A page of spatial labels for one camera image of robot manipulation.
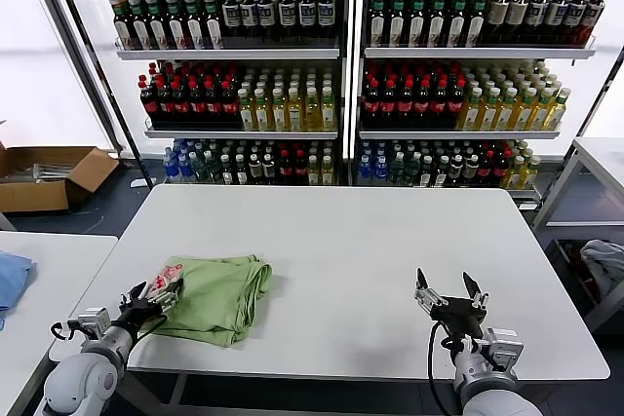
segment green cloth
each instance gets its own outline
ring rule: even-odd
[[[154,331],[161,335],[231,346],[249,334],[255,300],[267,291],[271,266],[255,255],[233,258],[172,257],[184,280],[179,301],[168,320]]]

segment blue cloth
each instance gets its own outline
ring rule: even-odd
[[[13,309],[26,286],[32,260],[0,250],[0,330],[4,328],[6,311]]]

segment floor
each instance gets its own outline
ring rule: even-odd
[[[147,165],[151,175],[162,179],[160,162],[148,161]],[[115,171],[79,209],[36,216],[11,215],[8,218],[20,231],[119,237],[148,193],[147,188],[130,188],[130,182],[136,178],[141,178],[138,168],[134,164],[126,164]],[[579,220],[579,216],[593,220],[624,220],[624,207],[591,174],[580,174],[554,219],[573,221]],[[598,238],[624,244],[624,228],[546,228],[537,233],[536,237],[544,248],[553,239]],[[611,377],[606,381],[561,386],[538,405],[545,416],[622,414],[624,343],[618,335],[612,333],[610,330],[609,334],[603,334],[599,330],[597,335],[597,342],[611,368]],[[136,376],[162,400],[168,401],[171,397],[176,382],[174,375],[137,373]],[[438,389],[447,409],[452,414],[458,414],[460,407],[454,398],[451,385],[439,384]],[[312,382],[196,376],[189,377],[180,403],[317,412],[441,414],[428,386],[412,383]],[[104,414],[134,416],[139,413],[122,399],[115,397]]]

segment white table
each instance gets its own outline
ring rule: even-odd
[[[537,240],[498,189],[158,186],[76,311],[106,306],[118,315],[118,294],[154,277],[171,255],[249,253],[273,266],[274,288],[259,300],[245,341],[221,349],[152,335],[133,350],[129,369],[425,380],[432,322],[413,300],[420,266],[442,294],[466,294],[464,270],[490,293],[484,325],[518,331],[522,380],[609,375]],[[50,357],[77,346],[56,343]],[[438,347],[435,377],[453,373]]]
[[[544,205],[533,220],[533,228],[549,226],[549,220],[562,197],[566,194],[574,177],[586,168],[617,200],[624,204],[624,138],[578,137],[573,142],[575,151],[565,164],[557,181],[550,188]],[[567,226],[613,226],[622,225],[621,221],[573,223],[558,222]],[[624,307],[624,283],[617,286],[598,306],[586,316],[585,322],[590,330],[596,330],[613,314]]]
[[[0,331],[0,414],[22,413],[44,377],[50,326],[73,310],[116,243],[112,236],[0,232],[0,250],[37,264]]]

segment cardboard box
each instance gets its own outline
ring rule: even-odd
[[[94,147],[0,148],[0,177],[33,163],[72,166],[65,180],[0,182],[0,211],[68,209],[84,202],[119,162]]]

